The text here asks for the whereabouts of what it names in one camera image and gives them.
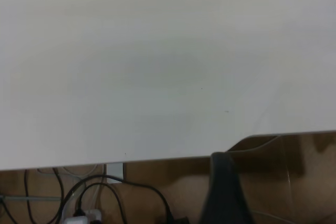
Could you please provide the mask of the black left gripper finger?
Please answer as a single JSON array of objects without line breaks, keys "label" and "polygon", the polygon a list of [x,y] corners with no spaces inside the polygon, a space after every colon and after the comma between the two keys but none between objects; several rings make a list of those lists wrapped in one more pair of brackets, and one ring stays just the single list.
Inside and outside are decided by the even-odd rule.
[{"label": "black left gripper finger", "polygon": [[228,153],[213,153],[209,190],[199,223],[254,222],[234,161]]}]

